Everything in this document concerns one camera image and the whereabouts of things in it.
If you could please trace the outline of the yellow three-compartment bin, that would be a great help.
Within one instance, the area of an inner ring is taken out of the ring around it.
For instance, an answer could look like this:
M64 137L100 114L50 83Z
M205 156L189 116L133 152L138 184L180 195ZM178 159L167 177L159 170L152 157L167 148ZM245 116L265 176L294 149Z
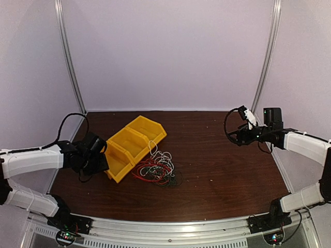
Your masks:
M141 115L135 118L107 140L107 177L119 183L166 136L160 123Z

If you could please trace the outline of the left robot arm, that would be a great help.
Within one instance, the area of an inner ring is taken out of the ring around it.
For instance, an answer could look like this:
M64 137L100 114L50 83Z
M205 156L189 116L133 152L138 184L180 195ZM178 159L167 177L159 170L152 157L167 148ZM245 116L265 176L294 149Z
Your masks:
M44 147L1 152L1 205L13 205L54 218L62 229L74 225L74 217L58 196L36 192L19 185L13 177L44 169L72 169L78 175L91 177L108 170L107 143L88 133L77 142L55 141Z

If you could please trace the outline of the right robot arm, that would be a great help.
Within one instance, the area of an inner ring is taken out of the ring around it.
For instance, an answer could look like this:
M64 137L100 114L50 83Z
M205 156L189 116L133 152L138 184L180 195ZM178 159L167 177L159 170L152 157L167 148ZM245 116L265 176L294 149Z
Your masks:
M290 212L303 207L311 207L330 203L330 142L300 132L285 128L282 120L282 110L279 107L267 107L263 110L264 124L258 125L252 111L245 106L230 110L226 117L237 112L245 122L237 130L225 131L227 139L237 146L248 146L254 142L270 143L289 152L297 153L313 160L323 167L321 179L308 187L283 198L272 201L265 224L276 228Z

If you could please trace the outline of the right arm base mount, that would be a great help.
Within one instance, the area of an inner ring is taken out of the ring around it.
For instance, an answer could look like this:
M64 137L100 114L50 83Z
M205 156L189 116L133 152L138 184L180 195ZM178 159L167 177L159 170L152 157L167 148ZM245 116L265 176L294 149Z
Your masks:
M273 219L270 214L250 215L247 219L251 234L262 233L268 245L280 245L285 240L284 227L292 224L288 214Z

